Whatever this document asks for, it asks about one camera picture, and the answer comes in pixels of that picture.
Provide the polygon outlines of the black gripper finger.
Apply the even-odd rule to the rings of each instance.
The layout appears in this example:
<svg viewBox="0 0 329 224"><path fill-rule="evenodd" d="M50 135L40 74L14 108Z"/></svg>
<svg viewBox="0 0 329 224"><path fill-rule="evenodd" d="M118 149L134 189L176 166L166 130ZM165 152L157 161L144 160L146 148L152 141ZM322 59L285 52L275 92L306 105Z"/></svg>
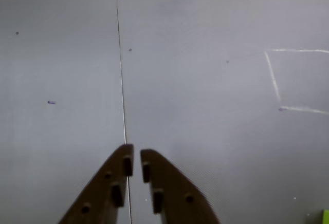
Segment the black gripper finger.
<svg viewBox="0 0 329 224"><path fill-rule="evenodd" d="M117 223L124 207L127 179L133 175L134 147L118 147L70 206L59 223Z"/></svg>
<svg viewBox="0 0 329 224"><path fill-rule="evenodd" d="M153 212L162 223L219 223L201 191L163 155L146 149L140 151L140 159Z"/></svg>

